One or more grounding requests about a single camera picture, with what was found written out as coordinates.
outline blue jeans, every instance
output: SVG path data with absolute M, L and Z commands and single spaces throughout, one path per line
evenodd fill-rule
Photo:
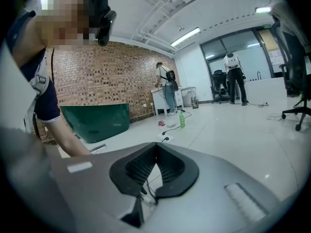
M 170 112 L 172 113 L 175 111 L 175 108 L 177 107 L 175 100 L 175 91 L 173 89 L 173 86 L 171 85 L 165 85 L 163 89 L 165 94 L 165 100 L 170 108 Z

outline brick wall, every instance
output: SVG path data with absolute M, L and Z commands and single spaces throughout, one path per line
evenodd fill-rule
M 52 49 L 47 49 L 51 73 Z M 153 115 L 150 90 L 155 88 L 156 64 L 162 62 L 177 74 L 175 61 L 160 53 L 118 42 L 97 44 L 77 50 L 55 50 L 53 58 L 58 105 L 129 103 L 130 119 Z M 45 135 L 39 124 L 40 135 Z M 49 134 L 45 140 L 51 140 Z

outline green tub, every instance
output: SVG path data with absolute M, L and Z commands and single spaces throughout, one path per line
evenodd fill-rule
M 128 103 L 64 105 L 60 109 L 72 130 L 87 143 L 105 140 L 130 127 Z

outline faucet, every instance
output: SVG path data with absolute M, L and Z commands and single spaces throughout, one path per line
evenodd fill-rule
M 259 77 L 260 77 L 260 79 L 261 79 L 261 73 L 258 71 L 258 72 L 257 72 L 257 78 L 258 78 L 258 80 L 259 80 Z

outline floor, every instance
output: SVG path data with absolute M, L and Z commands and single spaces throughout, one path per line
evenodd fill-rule
M 287 98 L 286 108 L 284 102 L 263 108 L 227 102 L 200 104 L 198 109 L 185 108 L 192 116 L 186 118 L 185 128 L 167 133 L 173 137 L 169 144 L 226 159 L 284 200 L 303 186 L 311 160 L 311 117 L 305 118 L 299 132 L 295 131 L 295 125 L 300 115 L 288 115 L 285 120 L 280 117 L 282 110 L 292 108 L 297 101 L 298 98 Z M 133 123 L 126 132 L 105 141 L 84 144 L 91 149 L 105 143 L 106 152 L 161 141 L 157 135 L 170 128 L 158 126 L 159 120 L 175 121 L 179 126 L 178 116 L 160 114 Z M 148 181 L 153 191 L 162 186 L 157 167 Z

